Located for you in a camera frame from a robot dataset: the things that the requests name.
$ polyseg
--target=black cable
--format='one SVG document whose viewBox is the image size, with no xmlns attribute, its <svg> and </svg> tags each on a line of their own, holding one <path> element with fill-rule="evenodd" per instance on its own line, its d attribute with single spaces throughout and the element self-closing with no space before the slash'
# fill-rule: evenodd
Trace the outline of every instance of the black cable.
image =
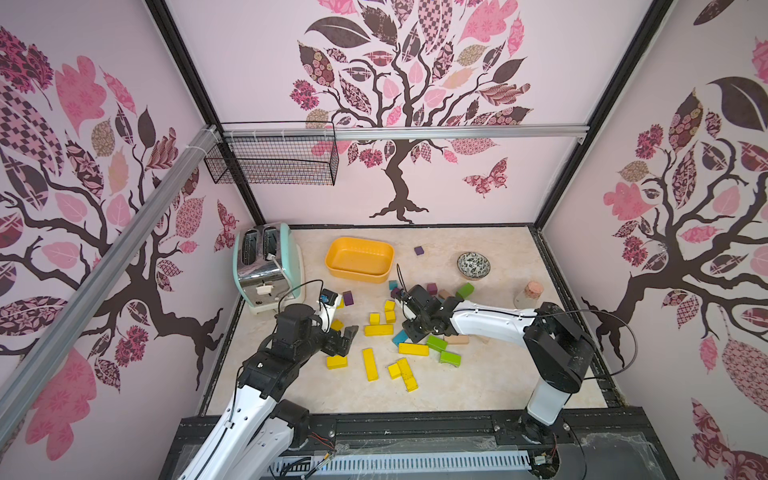
<svg viewBox="0 0 768 480">
<path fill-rule="evenodd" d="M 619 322 L 623 323 L 624 326 L 627 327 L 629 330 L 629 333 L 632 335 L 632 341 L 634 342 L 634 355 L 632 356 L 632 360 L 629 361 L 629 363 L 622 368 L 621 370 L 618 370 L 617 372 L 608 373 L 607 375 L 596 375 L 596 376 L 589 376 L 585 378 L 584 380 L 595 380 L 595 379 L 602 379 L 602 378 L 608 378 L 612 377 L 614 375 L 618 375 L 619 373 L 625 372 L 629 367 L 632 366 L 634 361 L 637 359 L 637 337 L 634 335 L 634 331 L 632 330 L 632 327 L 630 327 L 627 322 L 623 321 L 619 317 L 615 316 L 613 313 L 608 312 L 595 312 L 594 310 L 589 309 L 578 309 L 578 310 L 567 310 L 565 312 L 558 312 L 558 313 L 544 313 L 537 316 L 526 316 L 526 315 L 515 315 L 514 313 L 510 312 L 503 312 L 501 310 L 494 310 L 494 309 L 487 309 L 487 308 L 470 308 L 470 309 L 460 309 L 460 310 L 454 310 L 453 313 L 458 312 L 492 312 L 492 313 L 501 313 L 502 315 L 509 315 L 509 316 L 516 316 L 517 318 L 537 318 L 537 317 L 543 317 L 543 316 L 557 316 L 561 315 L 563 313 L 576 313 L 576 312 L 591 312 L 591 313 L 602 313 L 604 315 L 609 315 L 614 317 Z"/>
</svg>

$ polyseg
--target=toaster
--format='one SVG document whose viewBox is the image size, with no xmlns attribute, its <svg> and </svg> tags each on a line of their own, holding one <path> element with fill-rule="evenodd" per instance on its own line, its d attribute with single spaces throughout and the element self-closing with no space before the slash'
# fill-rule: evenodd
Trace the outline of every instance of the toaster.
<svg viewBox="0 0 768 480">
<path fill-rule="evenodd" d="M 286 223 L 268 223 L 235 237 L 232 268 L 237 289 L 254 312 L 303 301 L 301 250 Z"/>
</svg>

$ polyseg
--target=small ceramic bowl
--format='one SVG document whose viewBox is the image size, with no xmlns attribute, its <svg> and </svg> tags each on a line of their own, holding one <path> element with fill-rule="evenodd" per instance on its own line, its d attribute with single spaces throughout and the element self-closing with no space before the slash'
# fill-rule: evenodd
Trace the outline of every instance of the small ceramic bowl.
<svg viewBox="0 0 768 480">
<path fill-rule="evenodd" d="M 476 252 L 462 253 L 456 264 L 458 271 L 468 280 L 480 280 L 491 272 L 491 262 Z"/>
</svg>

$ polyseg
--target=yellow basket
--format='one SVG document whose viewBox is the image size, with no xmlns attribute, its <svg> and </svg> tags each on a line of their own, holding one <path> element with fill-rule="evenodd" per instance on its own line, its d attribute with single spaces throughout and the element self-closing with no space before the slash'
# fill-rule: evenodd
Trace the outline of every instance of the yellow basket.
<svg viewBox="0 0 768 480">
<path fill-rule="evenodd" d="M 389 243 L 341 237 L 331 243 L 326 266 L 331 275 L 361 282 L 383 283 L 395 260 Z"/>
</svg>

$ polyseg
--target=aluminum rail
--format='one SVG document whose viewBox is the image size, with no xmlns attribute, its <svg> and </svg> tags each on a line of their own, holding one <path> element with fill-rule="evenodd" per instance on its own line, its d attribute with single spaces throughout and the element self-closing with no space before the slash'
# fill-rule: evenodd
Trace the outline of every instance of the aluminum rail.
<svg viewBox="0 0 768 480">
<path fill-rule="evenodd" d="M 553 124 L 553 125 L 506 125 L 489 127 L 485 125 L 466 127 L 373 127 L 373 128 L 337 128 L 338 141 L 350 140 L 402 140 L 411 138 L 510 138 L 510 137 L 584 137 L 588 125 Z M 331 135 L 331 130 L 323 128 L 270 128 L 237 129 L 224 132 L 224 137 L 305 137 Z"/>
<path fill-rule="evenodd" d="M 64 362 L 163 212 L 206 152 L 217 142 L 218 138 L 211 130 L 203 129 L 197 133 L 91 275 L 74 292 L 56 320 L 45 329 L 21 365 L 5 381 L 0 389 L 0 445 L 10 439 L 16 425 L 26 416 L 40 391 Z"/>
</svg>

